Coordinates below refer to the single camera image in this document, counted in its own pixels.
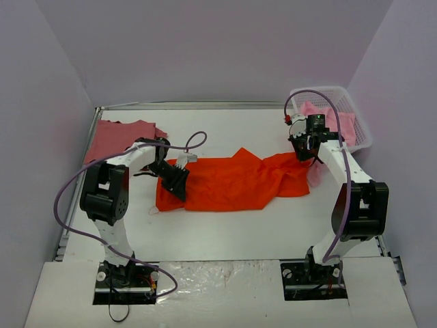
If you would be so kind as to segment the orange t shirt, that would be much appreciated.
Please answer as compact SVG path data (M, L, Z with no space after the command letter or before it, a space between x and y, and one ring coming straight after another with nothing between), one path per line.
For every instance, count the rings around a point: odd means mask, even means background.
M261 210L276 197L310 194L307 168L292 152L261 159L241 148L231 157L200 158L186 168L184 202L158 180L155 205L160 212L179 208L197 212Z

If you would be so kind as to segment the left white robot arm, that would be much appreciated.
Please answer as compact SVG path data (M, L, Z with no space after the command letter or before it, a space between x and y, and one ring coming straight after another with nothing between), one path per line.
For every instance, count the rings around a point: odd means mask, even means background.
M161 179L161 186L179 200L186 200L186 165L197 157L181 153L175 164L166 162L170 143L165 138L137 139L125 153L93 164L87 169L80 208L98 229L104 244L104 267L123 286L133 284L137 268L124 225L129 205L130 179L146 168Z

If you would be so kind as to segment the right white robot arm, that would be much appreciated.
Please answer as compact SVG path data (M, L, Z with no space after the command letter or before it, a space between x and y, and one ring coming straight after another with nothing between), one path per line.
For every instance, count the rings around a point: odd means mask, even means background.
M287 125L296 158L324 164L339 186L331 228L310 247L302 266L304 277L318 282L326 276L327 267L339 266L352 248L383 234L389 187L364 172L343 137L326 126L325 115L295 114L287 118Z

